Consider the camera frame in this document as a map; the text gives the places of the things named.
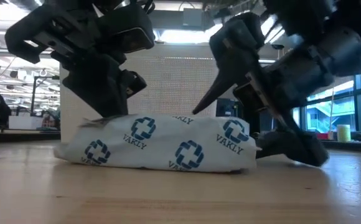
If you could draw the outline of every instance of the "white package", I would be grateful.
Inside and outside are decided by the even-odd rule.
[[[85,121],[55,155],[96,166],[231,172],[256,166],[249,130],[238,118],[132,114]]]

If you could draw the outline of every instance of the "robotic arm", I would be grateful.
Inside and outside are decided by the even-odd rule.
[[[288,36],[300,41],[293,51],[269,67],[261,67],[258,51],[265,44],[261,18],[247,12],[231,18],[211,37],[218,77],[193,113],[203,110],[234,84],[246,120],[269,110],[281,129],[257,141],[257,158],[285,154],[321,166],[327,151],[314,134],[298,128],[290,115],[304,106],[314,90],[335,76],[361,73],[361,0],[264,0],[264,15],[277,17]],[[128,114],[126,99],[146,83],[135,72],[120,70],[125,53],[154,46],[148,14],[152,0],[47,1],[6,33],[10,53],[33,63],[50,47],[52,58],[70,71],[63,84],[102,116]],[[98,17],[96,9],[104,16]]]

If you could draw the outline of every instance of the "wooden table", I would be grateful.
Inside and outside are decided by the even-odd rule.
[[[361,154],[227,175],[75,165],[53,157],[58,144],[0,144],[0,224],[361,224]]]

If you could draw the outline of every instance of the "glass window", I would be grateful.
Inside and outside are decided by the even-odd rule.
[[[297,123],[298,127],[300,127],[300,125],[299,125],[299,108],[293,109],[293,118],[295,120],[295,123]]]
[[[307,106],[306,129],[317,133],[335,131],[338,124],[349,124],[351,131],[355,131],[355,103],[352,97],[334,100],[331,111],[331,101]]]
[[[343,84],[337,85],[334,87],[334,95],[340,94],[340,93],[346,93],[346,92],[351,92],[354,90],[354,81],[347,81]],[[332,96],[332,88],[330,87],[327,90],[324,90],[320,93],[314,94],[312,96],[309,96],[307,98],[308,101],[312,101],[312,100],[318,100],[318,99],[323,99],[326,98],[328,96]]]

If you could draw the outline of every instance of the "yellow object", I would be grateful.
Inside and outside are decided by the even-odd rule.
[[[350,141],[350,125],[348,124],[337,125],[337,139],[339,142]]]

